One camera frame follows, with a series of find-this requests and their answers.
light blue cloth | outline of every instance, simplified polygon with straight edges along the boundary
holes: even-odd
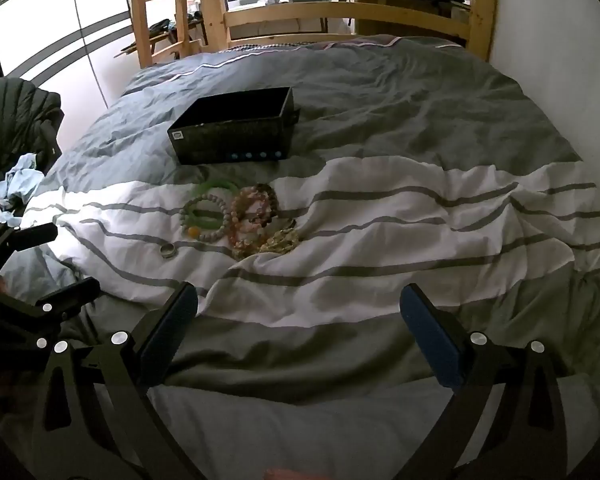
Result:
[[[17,227],[22,221],[11,212],[15,199],[19,198],[27,204],[36,192],[45,175],[36,170],[36,154],[21,155],[16,165],[11,168],[0,182],[0,223],[9,227]]]

silver bolt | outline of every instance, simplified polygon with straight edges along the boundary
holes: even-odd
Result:
[[[471,342],[474,345],[486,345],[487,344],[487,336],[485,336],[484,334],[480,333],[480,332],[474,332],[471,334]]]
[[[61,354],[67,348],[69,348],[69,343],[67,343],[67,341],[58,341],[56,346],[54,346],[54,352],[56,352],[56,354]]]
[[[111,336],[111,342],[114,345],[122,345],[126,343],[126,340],[129,339],[129,334],[126,332],[116,332]]]
[[[544,345],[541,342],[539,342],[539,341],[533,341],[531,343],[531,349],[534,352],[536,352],[538,354],[541,354],[542,352],[544,352]]]

gray beaded bracelet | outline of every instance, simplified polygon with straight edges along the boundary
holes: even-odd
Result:
[[[195,206],[198,202],[203,202],[205,200],[217,204],[220,208],[220,212],[222,213],[222,227],[211,233],[200,234],[198,236],[198,240],[200,240],[201,242],[212,244],[214,242],[217,242],[220,238],[224,236],[231,223],[231,213],[229,212],[229,208],[226,206],[224,200],[222,200],[219,196],[215,196],[208,193],[195,197],[189,202],[189,206]]]

black jacket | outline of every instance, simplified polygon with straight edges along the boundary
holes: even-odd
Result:
[[[25,153],[46,174],[60,155],[56,135],[64,113],[60,95],[19,78],[0,78],[0,181]]]

striped blanket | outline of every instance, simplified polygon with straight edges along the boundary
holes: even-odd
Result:
[[[288,160],[177,164],[166,130],[196,98],[269,86],[293,87],[301,108]],[[302,243],[236,261],[226,239],[187,238],[178,213],[208,178],[269,183]],[[410,282],[467,330],[542,340],[600,381],[596,187],[514,81],[445,41],[277,46],[144,70],[29,203],[24,226],[49,221],[58,239],[13,258],[6,278],[26,296],[96,277],[105,295],[67,338],[131,330],[179,282],[196,285],[200,315],[166,384],[307,404],[430,376],[398,313]]]

